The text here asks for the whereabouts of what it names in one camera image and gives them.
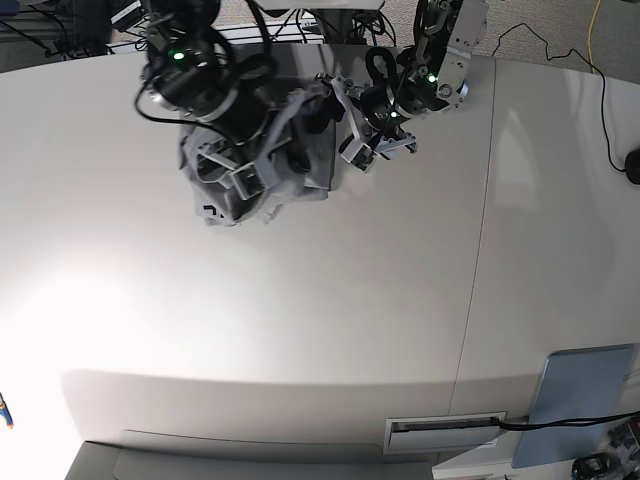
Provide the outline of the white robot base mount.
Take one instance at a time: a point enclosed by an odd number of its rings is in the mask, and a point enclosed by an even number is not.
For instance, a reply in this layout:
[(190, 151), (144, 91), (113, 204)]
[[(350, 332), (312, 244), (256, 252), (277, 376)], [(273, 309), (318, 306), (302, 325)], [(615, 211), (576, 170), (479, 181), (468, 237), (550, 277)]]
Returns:
[(384, 0), (256, 0), (265, 10), (364, 9), (377, 10)]

